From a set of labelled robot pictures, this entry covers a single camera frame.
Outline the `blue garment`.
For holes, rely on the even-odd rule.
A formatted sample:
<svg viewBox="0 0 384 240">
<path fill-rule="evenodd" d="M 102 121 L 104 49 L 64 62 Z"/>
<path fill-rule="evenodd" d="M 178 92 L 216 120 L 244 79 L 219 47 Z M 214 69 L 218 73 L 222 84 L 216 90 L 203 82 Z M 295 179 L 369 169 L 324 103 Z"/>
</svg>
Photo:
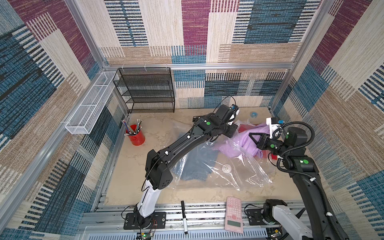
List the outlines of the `blue garment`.
<svg viewBox="0 0 384 240">
<path fill-rule="evenodd" d="M 213 172 L 219 151 L 214 143 L 205 142 L 184 155 L 173 167 L 173 174 L 182 181 L 206 181 Z"/>
</svg>

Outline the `red trousers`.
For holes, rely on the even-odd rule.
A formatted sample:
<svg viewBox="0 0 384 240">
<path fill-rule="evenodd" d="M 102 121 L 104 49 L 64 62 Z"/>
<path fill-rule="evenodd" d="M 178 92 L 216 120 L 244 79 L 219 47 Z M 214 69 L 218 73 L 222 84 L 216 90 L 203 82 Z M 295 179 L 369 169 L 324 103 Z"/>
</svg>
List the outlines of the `red trousers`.
<svg viewBox="0 0 384 240">
<path fill-rule="evenodd" d="M 264 158 L 264 152 L 256 148 L 255 143 L 249 137 L 249 133 L 264 133 L 270 135 L 269 127 L 266 124 L 260 124 L 253 127 L 240 125 L 239 133 L 235 136 L 235 142 L 256 158 Z"/>
</svg>

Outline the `clear plastic vacuum bag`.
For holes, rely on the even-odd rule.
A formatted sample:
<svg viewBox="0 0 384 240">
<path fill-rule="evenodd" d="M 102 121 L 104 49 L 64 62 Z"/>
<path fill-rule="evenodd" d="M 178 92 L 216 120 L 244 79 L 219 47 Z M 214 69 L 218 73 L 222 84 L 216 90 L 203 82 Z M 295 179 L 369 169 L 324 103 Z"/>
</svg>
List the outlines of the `clear plastic vacuum bag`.
<svg viewBox="0 0 384 240">
<path fill-rule="evenodd" d="M 240 124 L 251 123 L 236 121 L 235 124 L 240 126 Z M 220 136 L 217 140 L 211 143 L 217 145 L 219 143 L 223 143 L 226 139 L 229 138 L 226 136 Z M 240 146 L 238 146 L 238 148 L 240 150 L 240 155 L 234 158 L 228 158 L 219 151 L 213 172 L 208 176 L 205 182 L 198 180 L 182 181 L 173 174 L 172 168 L 171 173 L 174 180 L 170 184 L 170 188 L 174 190 L 194 188 L 227 188 L 241 191 L 250 187 L 266 187 L 270 185 L 272 183 L 272 179 L 269 177 L 268 168 L 266 167 L 267 160 L 265 154 L 264 158 L 260 159 L 251 156 Z"/>
</svg>

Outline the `lilac garment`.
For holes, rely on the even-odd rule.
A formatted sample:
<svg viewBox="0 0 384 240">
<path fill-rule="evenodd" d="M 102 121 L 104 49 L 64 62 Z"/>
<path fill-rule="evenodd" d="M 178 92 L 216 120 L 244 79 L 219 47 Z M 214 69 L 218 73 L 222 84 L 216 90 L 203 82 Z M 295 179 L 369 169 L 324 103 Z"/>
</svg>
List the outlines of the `lilac garment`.
<svg viewBox="0 0 384 240">
<path fill-rule="evenodd" d="M 240 155 L 238 148 L 240 146 L 251 156 L 262 159 L 264 157 L 263 151 L 257 148 L 256 144 L 249 137 L 249 133 L 269 135 L 270 129 L 265 123 L 259 125 L 240 124 L 238 131 L 232 138 L 226 139 L 223 143 L 215 144 L 213 149 L 220 151 L 228 158 L 234 158 Z"/>
</svg>

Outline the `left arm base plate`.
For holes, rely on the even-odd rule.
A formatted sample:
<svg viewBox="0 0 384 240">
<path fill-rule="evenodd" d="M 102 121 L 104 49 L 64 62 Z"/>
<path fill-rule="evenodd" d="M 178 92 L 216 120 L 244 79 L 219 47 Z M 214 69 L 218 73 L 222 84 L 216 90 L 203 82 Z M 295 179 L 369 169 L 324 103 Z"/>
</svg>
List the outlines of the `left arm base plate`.
<svg viewBox="0 0 384 240">
<path fill-rule="evenodd" d="M 164 229 L 166 226 L 166 212 L 154 212 L 144 218 L 139 213 L 128 213 L 124 221 L 124 230 Z"/>
</svg>

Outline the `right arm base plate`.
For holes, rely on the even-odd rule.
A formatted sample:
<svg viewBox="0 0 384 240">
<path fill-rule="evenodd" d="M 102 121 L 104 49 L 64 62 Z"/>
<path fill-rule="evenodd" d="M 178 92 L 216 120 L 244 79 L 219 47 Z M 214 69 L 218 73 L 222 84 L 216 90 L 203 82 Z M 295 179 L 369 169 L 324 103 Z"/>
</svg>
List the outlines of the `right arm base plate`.
<svg viewBox="0 0 384 240">
<path fill-rule="evenodd" d="M 245 210 L 245 213 L 248 217 L 248 221 L 249 221 L 250 226 L 266 226 L 266 225 L 268 225 L 264 221 L 262 211 L 263 211 L 262 209 L 258 209 L 258 208 Z"/>
</svg>

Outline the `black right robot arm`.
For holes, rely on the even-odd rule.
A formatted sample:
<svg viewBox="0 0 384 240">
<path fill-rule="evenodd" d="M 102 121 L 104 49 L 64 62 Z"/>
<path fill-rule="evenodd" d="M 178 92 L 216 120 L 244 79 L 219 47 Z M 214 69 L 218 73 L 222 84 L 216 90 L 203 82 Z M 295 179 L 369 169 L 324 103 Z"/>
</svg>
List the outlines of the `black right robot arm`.
<svg viewBox="0 0 384 240">
<path fill-rule="evenodd" d="M 338 222 L 327 198 L 315 161 L 305 154 L 315 139 L 314 129 L 304 122 L 284 123 L 268 118 L 269 134 L 249 133 L 260 150 L 277 156 L 277 169 L 289 174 L 298 188 L 310 220 L 307 227 L 281 200 L 264 204 L 265 222 L 278 222 L 294 240 L 347 240 L 349 237 Z"/>
</svg>

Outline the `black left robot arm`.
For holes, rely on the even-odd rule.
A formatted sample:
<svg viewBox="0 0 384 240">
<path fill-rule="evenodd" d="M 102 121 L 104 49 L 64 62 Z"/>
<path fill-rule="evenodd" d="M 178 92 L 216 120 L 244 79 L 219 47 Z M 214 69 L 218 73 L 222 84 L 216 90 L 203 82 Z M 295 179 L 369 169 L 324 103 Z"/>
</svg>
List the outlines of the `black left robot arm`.
<svg viewBox="0 0 384 240">
<path fill-rule="evenodd" d="M 230 107 L 221 105 L 212 113 L 193 117 L 191 129 L 178 140 L 158 152 L 149 151 L 142 185 L 143 196 L 134 207 L 133 216 L 126 217 L 127 223 L 137 224 L 140 229 L 147 228 L 153 222 L 161 191 L 173 180 L 171 169 L 195 147 L 214 141 L 221 135 L 231 138 L 237 129 L 234 121 L 239 111 L 235 104 Z"/>
</svg>

